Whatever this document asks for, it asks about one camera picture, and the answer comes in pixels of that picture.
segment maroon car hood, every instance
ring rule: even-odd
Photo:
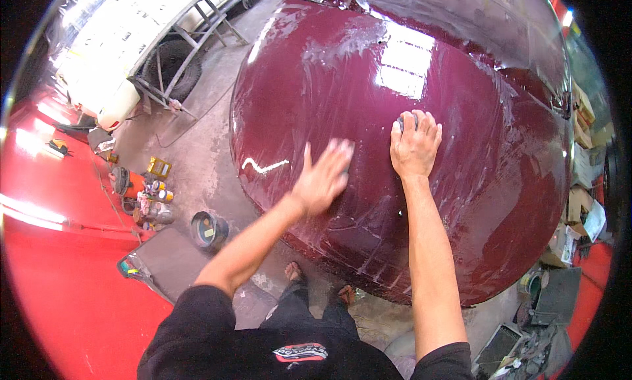
[[[430,181],[462,305],[494,296],[533,265],[569,187],[570,124],[555,91],[448,43],[366,13],[285,0],[233,93],[233,158],[261,211],[295,183],[306,141],[314,158],[330,138],[355,141],[347,189],[328,214],[284,239],[393,302],[411,297],[407,207],[389,157],[401,112],[427,110],[443,124]]]

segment paint can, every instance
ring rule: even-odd
[[[522,276],[517,284],[517,291],[531,295],[534,300],[540,293],[541,276],[537,272],[529,272]]]
[[[226,220],[206,211],[195,213],[190,230],[195,243],[208,253],[219,247],[228,237]]]
[[[166,189],[161,189],[160,191],[158,191],[158,199],[160,199],[161,202],[169,203],[173,200],[173,192]]]
[[[164,181],[154,180],[154,182],[152,183],[152,191],[154,192],[159,192],[166,189],[167,185],[164,183]]]

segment workshop clutter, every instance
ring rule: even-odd
[[[117,166],[109,174],[113,194],[121,196],[123,211],[145,230],[159,230],[174,221],[171,201],[173,191],[164,181],[171,164],[152,156],[147,171],[136,174]]]
[[[603,184],[601,176],[604,174],[606,146],[614,135],[612,122],[601,129],[593,129],[595,114],[589,97],[576,83],[573,83],[571,120],[575,143],[571,150],[573,177],[567,207],[540,258],[544,264],[561,268],[573,266],[578,244],[587,251],[600,235],[606,235],[604,207],[593,197],[596,188]]]

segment black bucket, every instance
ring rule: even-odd
[[[191,236],[203,249],[213,250],[228,237],[228,223],[206,211],[198,211],[191,219]]]

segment white marking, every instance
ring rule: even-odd
[[[246,165],[247,164],[251,164],[252,168],[255,169],[257,172],[259,173],[265,173],[267,171],[270,171],[272,169],[278,168],[281,165],[285,165],[286,163],[289,163],[288,160],[283,160],[281,162],[277,162],[274,165],[270,165],[270,166],[266,166],[265,168],[260,168],[259,165],[257,164],[257,162],[255,162],[254,159],[252,158],[247,158],[244,162],[243,165],[241,165],[242,169],[246,169]]]

